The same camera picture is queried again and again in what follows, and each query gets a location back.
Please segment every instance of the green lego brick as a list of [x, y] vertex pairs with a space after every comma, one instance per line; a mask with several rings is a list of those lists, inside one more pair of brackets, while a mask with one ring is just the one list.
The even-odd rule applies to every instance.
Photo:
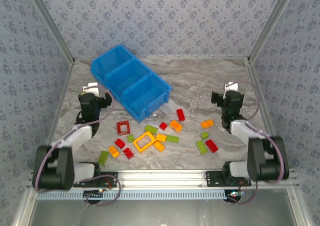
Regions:
[[202, 139], [206, 139], [208, 137], [209, 137], [209, 133], [208, 132], [204, 132], [204, 133], [201, 134], [201, 138]]
[[99, 158], [98, 163], [99, 163], [100, 165], [105, 166], [105, 165], [106, 165], [106, 162], [107, 162], [107, 159], [108, 159], [108, 155], [109, 155], [109, 152], [107, 152], [107, 151], [101, 151], [101, 155], [100, 155], [100, 158]]
[[167, 135], [165, 141], [177, 144], [177, 143], [179, 143], [179, 137], [178, 136]]
[[200, 151], [200, 154], [205, 154], [208, 152], [208, 149], [206, 148], [204, 142], [202, 142], [201, 140], [200, 141], [197, 141], [196, 143], [196, 146], [198, 147], [199, 151]]
[[128, 135], [126, 137], [126, 139], [128, 140], [129, 143], [133, 142], [135, 140], [134, 136], [133, 135]]
[[150, 131], [152, 134], [156, 134], [158, 132], [158, 129], [156, 127], [153, 127], [151, 125], [146, 125], [144, 128], [144, 131]]

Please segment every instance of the blue floral wallpaper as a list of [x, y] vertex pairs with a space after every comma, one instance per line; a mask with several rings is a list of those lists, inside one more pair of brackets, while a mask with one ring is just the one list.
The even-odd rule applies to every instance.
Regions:
[[31, 0], [0, 0], [0, 225], [11, 225], [69, 66]]
[[320, 225], [320, 0], [290, 0], [254, 65]]
[[44, 0], [74, 57], [247, 56], [277, 0]]

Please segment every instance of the yellow lego brick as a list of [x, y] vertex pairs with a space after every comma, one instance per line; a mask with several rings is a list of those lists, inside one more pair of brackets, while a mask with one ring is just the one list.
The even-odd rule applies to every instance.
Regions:
[[162, 152], [165, 149], [165, 146], [163, 144], [161, 144], [159, 141], [156, 141], [154, 144], [154, 147], [159, 150], [160, 152]]
[[111, 147], [109, 147], [109, 152], [112, 155], [112, 157], [114, 157], [114, 158], [117, 158], [120, 155], [118, 150], [113, 145]]
[[[150, 142], [147, 143], [146, 145], [144, 145], [143, 147], [140, 148], [140, 146], [138, 145], [138, 141], [142, 140], [144, 137], [148, 136], [150, 138]], [[151, 145], [153, 145], [155, 143], [156, 139], [155, 137], [151, 134], [150, 131], [145, 132], [143, 135], [141, 135], [139, 138], [137, 138], [136, 140], [134, 140], [133, 144], [136, 147], [136, 149], [139, 151], [139, 153], [142, 153], [143, 151], [145, 151], [147, 148], [149, 148]]]
[[169, 124], [170, 128], [175, 130], [176, 132], [180, 132], [182, 130], [181, 124], [179, 124], [177, 121], [172, 120], [171, 123]]
[[165, 142], [166, 138], [167, 138], [166, 135], [157, 134], [155, 139], [161, 142]]
[[203, 121], [201, 123], [201, 126], [202, 128], [206, 129], [206, 128], [209, 128], [211, 126], [215, 125], [214, 121], [213, 120], [207, 120], [207, 121]]

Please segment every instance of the gray marble table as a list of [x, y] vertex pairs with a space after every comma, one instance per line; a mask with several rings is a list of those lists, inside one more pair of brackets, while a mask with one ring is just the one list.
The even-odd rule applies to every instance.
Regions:
[[[230, 135], [221, 126], [221, 109], [211, 104], [211, 91], [223, 92], [223, 85], [229, 81], [248, 81], [244, 61], [223, 59], [142, 59], [156, 74], [172, 86], [170, 100], [148, 119], [140, 124], [116, 102], [110, 116], [100, 124], [97, 134], [81, 148], [74, 152], [74, 161], [97, 161], [101, 151], [107, 151], [117, 138], [122, 139], [134, 153], [130, 160], [120, 151], [114, 159], [111, 155], [107, 160], [106, 169], [205, 169], [221, 168], [225, 161], [241, 160], [247, 157], [247, 147], [236, 137]], [[89, 82], [95, 82], [90, 73], [91, 61], [76, 61], [67, 92], [63, 102], [55, 139], [63, 136], [71, 129], [77, 113], [80, 111], [78, 94]], [[245, 94], [242, 114], [246, 117], [254, 113], [257, 102], [250, 86], [240, 85]], [[161, 122], [169, 124], [177, 119], [177, 109], [183, 109], [186, 120], [181, 124], [183, 130], [175, 133], [169, 127], [159, 133], [180, 137], [178, 144], [165, 142], [165, 150], [160, 153], [153, 146], [140, 154], [133, 143], [128, 143], [126, 136], [118, 136], [116, 123], [128, 120], [131, 133], [138, 137], [144, 133], [145, 125], [159, 127]], [[103, 109], [102, 117], [108, 110]], [[203, 130], [201, 122], [213, 119], [215, 125]], [[263, 121], [258, 113], [252, 124], [264, 129]], [[212, 154], [201, 155], [195, 142], [201, 140], [200, 134], [208, 132], [219, 150]]]

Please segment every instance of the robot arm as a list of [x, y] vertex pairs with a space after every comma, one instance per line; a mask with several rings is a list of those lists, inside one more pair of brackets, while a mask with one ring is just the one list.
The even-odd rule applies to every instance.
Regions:
[[42, 170], [38, 184], [40, 189], [69, 190], [74, 183], [94, 176], [95, 164], [92, 162], [74, 164], [73, 153], [96, 134], [100, 125], [99, 122], [86, 126], [83, 124], [98, 120], [101, 108], [111, 105], [111, 96], [106, 93], [105, 98], [100, 98], [97, 89], [92, 88], [78, 96], [81, 111], [76, 117], [75, 125], [66, 135], [51, 146], [38, 147], [33, 170], [33, 186], [45, 155], [56, 144], [58, 146], [49, 156]]
[[[238, 84], [229, 82], [224, 94], [212, 92], [211, 102], [222, 109], [222, 126], [248, 145], [247, 161], [226, 162], [222, 168], [226, 178], [250, 178], [254, 181], [276, 180], [280, 174], [280, 162], [271, 143], [247, 127], [247, 120], [240, 114], [244, 95], [238, 92]], [[289, 177], [289, 165], [281, 137], [271, 137], [277, 144], [283, 159], [284, 176]]]

